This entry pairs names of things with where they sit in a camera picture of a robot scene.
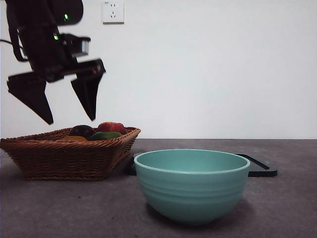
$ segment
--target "yellow fruit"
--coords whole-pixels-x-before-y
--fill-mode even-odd
[[[83,136],[76,136],[76,135],[67,135],[64,138],[60,139],[63,141],[88,141],[85,137]]]

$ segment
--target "red apple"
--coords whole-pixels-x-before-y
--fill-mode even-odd
[[[125,134],[124,125],[119,122],[103,122],[99,124],[97,131],[116,131],[120,132],[122,135]]]

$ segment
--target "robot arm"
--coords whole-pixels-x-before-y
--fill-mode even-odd
[[[8,90],[48,124],[53,116],[45,96],[46,82],[76,74],[72,87],[91,120],[96,117],[99,82],[105,72],[101,59],[77,62],[88,54],[88,37],[60,34],[58,26],[78,23],[83,15],[81,0],[5,0],[13,52],[28,61],[32,72],[8,78]],[[20,51],[19,39],[23,46]]]

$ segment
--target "mango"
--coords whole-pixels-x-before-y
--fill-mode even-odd
[[[120,136],[122,134],[116,131],[99,131],[89,137],[89,140],[110,140]]]
[[[64,140],[64,141],[88,141],[85,137],[83,136],[75,136],[75,135],[67,135],[64,138],[60,139],[60,140]]]

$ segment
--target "bowl rim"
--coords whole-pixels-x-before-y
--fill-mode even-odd
[[[160,152],[160,151],[175,151],[175,150],[187,150],[187,151],[210,151],[210,152],[218,152],[221,154],[227,154],[227,155],[232,155],[235,157],[239,157],[240,159],[244,160],[247,162],[246,165],[236,168],[236,169],[231,169],[231,170],[222,170],[222,171],[210,171],[210,172],[189,172],[189,171],[176,171],[176,170],[164,170],[164,169],[160,169],[160,168],[156,168],[156,167],[151,167],[151,166],[147,166],[144,164],[141,164],[138,161],[138,158],[140,158],[141,156],[144,156],[146,154],[151,154],[151,153],[156,153],[156,152]],[[224,151],[218,151],[218,150],[206,150],[206,149],[164,149],[164,150],[153,150],[153,151],[149,151],[149,152],[145,152],[142,153],[140,155],[137,155],[134,158],[134,163],[137,166],[140,166],[142,168],[148,169],[148,170],[154,170],[154,171],[158,171],[158,172],[164,172],[164,173],[173,173],[173,174],[191,174],[191,175],[217,175],[217,174],[226,174],[226,173],[232,173],[232,172],[237,172],[237,171],[241,171],[244,169],[247,169],[250,166],[250,161],[240,155],[236,155],[233,153],[229,153],[229,152],[224,152]]]

